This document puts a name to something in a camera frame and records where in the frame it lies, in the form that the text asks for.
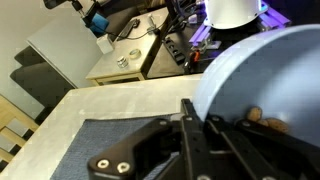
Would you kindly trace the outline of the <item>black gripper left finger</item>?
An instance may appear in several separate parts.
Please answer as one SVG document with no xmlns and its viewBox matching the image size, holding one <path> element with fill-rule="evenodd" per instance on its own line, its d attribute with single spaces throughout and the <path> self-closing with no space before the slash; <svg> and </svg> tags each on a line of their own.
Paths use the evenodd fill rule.
<svg viewBox="0 0 320 180">
<path fill-rule="evenodd" d="M 153 180 L 211 180 L 203 122 L 190 100 L 181 101 L 181 110 L 180 120 L 154 118 L 93 156 L 89 180 L 143 180 L 158 166 Z"/>
</svg>

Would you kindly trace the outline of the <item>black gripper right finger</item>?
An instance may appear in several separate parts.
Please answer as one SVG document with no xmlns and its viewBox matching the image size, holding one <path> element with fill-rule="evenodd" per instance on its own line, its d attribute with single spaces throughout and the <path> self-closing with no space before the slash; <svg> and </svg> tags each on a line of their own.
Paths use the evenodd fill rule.
<svg viewBox="0 0 320 180">
<path fill-rule="evenodd" d="M 261 124 L 234 125 L 217 115 L 205 126 L 220 136 L 253 180 L 320 180 L 320 148 Z"/>
</svg>

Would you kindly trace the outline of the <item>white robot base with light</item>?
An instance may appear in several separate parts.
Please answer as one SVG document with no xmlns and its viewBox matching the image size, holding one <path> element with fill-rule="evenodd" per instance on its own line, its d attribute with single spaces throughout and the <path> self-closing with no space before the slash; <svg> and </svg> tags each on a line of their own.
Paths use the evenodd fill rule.
<svg viewBox="0 0 320 180">
<path fill-rule="evenodd" d="M 262 0 L 204 0 L 206 26 L 232 29 L 243 26 L 268 10 Z"/>
</svg>

